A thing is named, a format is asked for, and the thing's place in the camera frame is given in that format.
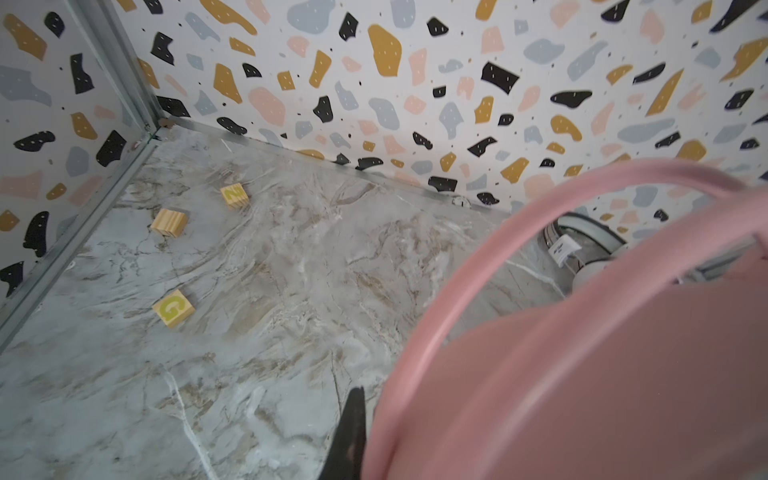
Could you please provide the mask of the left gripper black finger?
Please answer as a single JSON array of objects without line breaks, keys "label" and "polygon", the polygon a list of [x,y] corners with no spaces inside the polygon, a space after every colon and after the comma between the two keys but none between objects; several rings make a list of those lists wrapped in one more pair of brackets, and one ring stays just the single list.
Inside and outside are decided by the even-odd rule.
[{"label": "left gripper black finger", "polygon": [[360,480],[366,446],[366,403],[362,387],[347,397],[319,480]]}]

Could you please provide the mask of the pink headphones with cable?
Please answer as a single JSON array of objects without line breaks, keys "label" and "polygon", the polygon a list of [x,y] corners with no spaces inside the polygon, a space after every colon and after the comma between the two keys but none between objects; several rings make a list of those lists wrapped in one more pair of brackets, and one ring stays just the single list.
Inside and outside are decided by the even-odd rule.
[{"label": "pink headphones with cable", "polygon": [[[675,184],[705,207],[565,300],[448,334],[548,222]],[[431,304],[387,380],[365,479],[763,479],[767,189],[674,160],[613,164],[507,220]]]}]

